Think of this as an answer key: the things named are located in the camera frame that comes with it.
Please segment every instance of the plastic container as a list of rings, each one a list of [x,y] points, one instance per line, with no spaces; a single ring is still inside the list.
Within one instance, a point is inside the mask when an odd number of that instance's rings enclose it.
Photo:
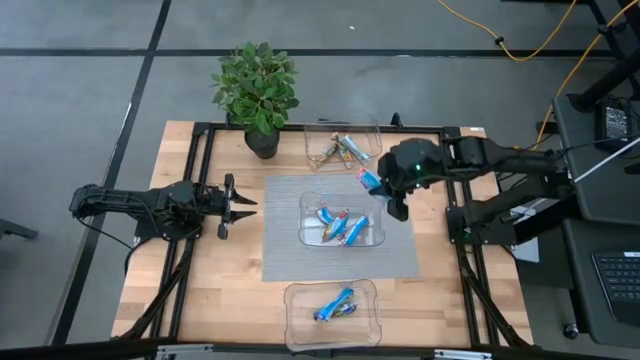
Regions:
[[[368,225],[360,230],[356,241],[351,247],[376,246],[384,242],[384,230],[382,230],[381,212],[382,205],[370,195],[336,195],[317,194],[305,192],[300,196],[300,241],[309,246],[340,246],[340,240],[334,238],[323,242],[325,224],[318,218],[317,211],[326,206],[333,216],[341,211],[349,210],[348,229],[358,218],[366,215],[369,218]]]
[[[322,154],[334,144],[331,137],[338,133],[340,138],[349,135],[359,150],[369,155],[368,161],[345,162],[336,152],[327,160],[321,161]],[[349,123],[305,124],[304,125],[305,151],[309,166],[314,171],[327,172],[339,170],[358,170],[371,165],[382,152],[382,140],[378,124],[351,125]]]
[[[334,301],[345,287],[354,290],[351,301],[357,304],[356,311],[329,322],[315,321],[313,313]],[[370,280],[289,285],[284,293],[287,347],[298,352],[376,346],[382,339],[377,296],[376,286]]]

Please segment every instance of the gray mat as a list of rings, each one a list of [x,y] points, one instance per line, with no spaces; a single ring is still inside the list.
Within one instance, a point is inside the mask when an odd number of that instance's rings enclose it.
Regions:
[[[366,194],[354,175],[267,176],[263,281],[311,281],[417,277],[420,273],[411,222],[383,209],[384,243],[366,248],[309,247],[298,237],[300,196]]]

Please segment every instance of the potted plant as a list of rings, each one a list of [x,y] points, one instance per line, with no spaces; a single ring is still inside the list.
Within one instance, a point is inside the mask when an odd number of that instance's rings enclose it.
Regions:
[[[273,54],[267,43],[248,42],[242,51],[220,58],[222,74],[212,74],[219,86],[213,103],[227,110],[231,121],[244,127],[244,141],[261,159],[278,150],[280,132],[289,120],[287,110],[298,106],[293,59],[286,52]]]

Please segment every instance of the keyboard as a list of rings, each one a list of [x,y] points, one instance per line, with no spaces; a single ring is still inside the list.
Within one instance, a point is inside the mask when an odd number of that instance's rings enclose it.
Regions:
[[[613,317],[640,326],[640,252],[597,253],[593,261]]]

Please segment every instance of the wooden tabletop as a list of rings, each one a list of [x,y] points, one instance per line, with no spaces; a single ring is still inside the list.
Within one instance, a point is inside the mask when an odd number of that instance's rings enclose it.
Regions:
[[[158,151],[151,187],[182,180],[193,122],[169,121]],[[482,128],[461,128],[463,135],[484,136]],[[437,141],[435,135],[382,134],[383,152],[410,137]],[[198,154],[202,154],[200,141]],[[207,184],[221,184],[233,173],[241,195],[258,206],[232,205],[258,214],[230,227],[226,241],[216,236],[219,220],[207,217],[197,240],[178,335],[181,341],[283,344],[284,290],[290,282],[262,282],[264,178],[313,174],[302,132],[281,132],[278,154],[260,160],[244,143],[241,131],[216,131]],[[200,156],[193,179],[197,179]],[[493,174],[471,182],[475,199],[498,192]],[[456,191],[462,203],[462,191]],[[381,346],[468,347],[470,345],[455,249],[449,243],[444,182],[409,197],[420,277],[372,279],[378,289]],[[179,254],[184,241],[180,242]],[[138,249],[129,265],[113,335],[128,330],[158,291],[167,242],[153,239]],[[511,256],[499,246],[483,247],[491,295],[522,338],[532,342],[529,321]],[[482,306],[475,299],[481,338],[487,342]],[[167,302],[161,335],[168,333],[173,297]]]

